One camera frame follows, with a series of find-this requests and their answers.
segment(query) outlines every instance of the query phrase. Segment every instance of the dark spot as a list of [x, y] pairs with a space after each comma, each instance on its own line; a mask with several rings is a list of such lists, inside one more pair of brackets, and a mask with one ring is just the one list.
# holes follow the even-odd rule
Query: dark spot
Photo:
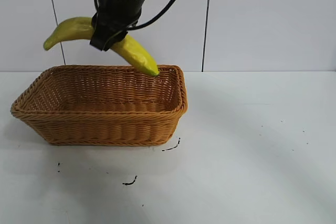
[[162, 150], [162, 151], [163, 151], [163, 152], [165, 152], [165, 151], [171, 151], [171, 150], [177, 148], [177, 147], [179, 146], [179, 144], [180, 144], [180, 141], [181, 141], [181, 138], [180, 138], [180, 137], [179, 137], [178, 139], [179, 139], [179, 141], [178, 141], [178, 143], [177, 143], [177, 145], [176, 145], [175, 147], [173, 147], [173, 148], [169, 148], [169, 149], [166, 149], [166, 150]]
[[134, 183], [135, 183], [135, 181], [136, 181], [136, 179], [138, 178], [138, 176], [136, 176], [135, 178], [134, 178], [134, 180], [133, 180], [133, 182], [131, 182], [131, 183], [122, 183], [124, 186], [131, 186], [131, 185], [133, 185]]

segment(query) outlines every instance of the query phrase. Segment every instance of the tile grout line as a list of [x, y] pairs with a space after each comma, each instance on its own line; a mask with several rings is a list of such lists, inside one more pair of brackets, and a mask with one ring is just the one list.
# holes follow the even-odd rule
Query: tile grout line
[[[58, 26], [58, 20], [57, 20], [54, 0], [51, 0], [51, 4], [52, 4], [52, 9], [54, 10], [55, 22], [56, 22], [56, 25]], [[62, 45], [62, 43], [60, 43], [60, 45], [61, 45], [61, 52], [62, 52], [62, 56], [63, 56], [63, 62], [64, 62], [64, 65], [66, 65], [63, 45]]]
[[206, 35], [207, 35], [207, 31], [208, 31], [209, 6], [210, 6], [210, 0], [207, 0], [206, 18], [205, 18], [205, 31], [204, 31], [204, 44], [203, 44], [202, 72], [204, 72], [204, 60], [205, 60], [205, 48], [206, 48]]

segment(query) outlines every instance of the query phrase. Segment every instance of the black mark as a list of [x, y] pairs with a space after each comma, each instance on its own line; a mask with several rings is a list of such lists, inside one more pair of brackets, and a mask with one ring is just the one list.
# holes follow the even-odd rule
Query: black mark
[[166, 149], [166, 150], [162, 150], [162, 151], [163, 151], [163, 152], [165, 152], [165, 151], [171, 151], [171, 150], [177, 148], [177, 147], [179, 146], [179, 144], [180, 144], [180, 141], [181, 141], [181, 138], [180, 138], [180, 137], [179, 137], [178, 139], [179, 139], [179, 141], [178, 141], [178, 143], [177, 143], [177, 145], [176, 145], [175, 147], [173, 147], [173, 148], [169, 148], [169, 149]]
[[132, 183], [122, 183], [124, 186], [131, 186], [131, 185], [133, 185], [134, 183], [135, 183], [135, 181], [136, 181], [136, 179], [138, 178], [138, 176], [136, 176], [135, 178], [134, 178], [134, 180], [133, 180], [133, 182]]

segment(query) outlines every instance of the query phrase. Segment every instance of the white wall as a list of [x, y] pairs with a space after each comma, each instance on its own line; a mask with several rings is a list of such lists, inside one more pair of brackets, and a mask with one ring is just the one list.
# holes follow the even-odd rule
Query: white wall
[[205, 71], [336, 69], [336, 0], [211, 0]]
[[[146, 0], [139, 24], [155, 16], [169, 0]], [[54, 0], [59, 21], [92, 16], [93, 0]], [[152, 26], [130, 32], [159, 64], [179, 65], [185, 71], [201, 71], [207, 0], [177, 0]], [[123, 65], [111, 51], [100, 52], [88, 41], [63, 43], [67, 64]]]
[[[93, 0], [54, 0], [59, 21], [92, 16]], [[141, 22], [169, 0], [147, 0]], [[0, 71], [42, 71], [63, 64], [43, 41], [56, 27], [51, 0], [1, 0]], [[211, 0], [205, 71], [336, 69], [336, 0]], [[178, 0], [156, 24], [131, 32], [157, 59], [200, 71], [207, 0]], [[126, 64], [88, 41], [64, 44], [67, 64]]]
[[0, 71], [41, 71], [63, 64], [60, 46], [44, 52], [55, 29], [51, 0], [0, 0]]

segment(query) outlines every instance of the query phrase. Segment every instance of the basket rim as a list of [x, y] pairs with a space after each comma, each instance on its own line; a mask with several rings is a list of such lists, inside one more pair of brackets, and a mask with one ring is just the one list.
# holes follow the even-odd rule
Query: basket rim
[[53, 72], [55, 71], [64, 71], [64, 70], [80, 70], [80, 69], [102, 69], [102, 70], [115, 70], [115, 71], [129, 71], [133, 72], [136, 71], [132, 66], [97, 66], [97, 65], [62, 65], [49, 68], [41, 73], [41, 75], [35, 79], [35, 81], [14, 101], [11, 107], [11, 113], [13, 116], [17, 118], [30, 118], [30, 119], [41, 119], [44, 118], [45, 120], [68, 120], [71, 117], [75, 116], [77, 119], [82, 118], [83, 120], [90, 120], [90, 119], [111, 119], [113, 116], [114, 119], [118, 120], [118, 117], [123, 118], [125, 115], [129, 116], [129, 119], [140, 119], [142, 117], [147, 118], [149, 115], [156, 115], [160, 116], [161, 118], [164, 117], [166, 120], [169, 118], [174, 118], [178, 114], [181, 116], [187, 111], [187, 97], [186, 97], [186, 88], [184, 83], [183, 71], [180, 67], [175, 65], [158, 65], [159, 69], [174, 69], [178, 75], [178, 94], [180, 96], [180, 103], [178, 106], [172, 111], [161, 111], [161, 112], [129, 112], [129, 111], [33, 111], [33, 110], [25, 110], [22, 109], [20, 106], [23, 102], [27, 99], [31, 98], [34, 95], [34, 91], [36, 90], [37, 86], [41, 84], [41, 82], [48, 78]]

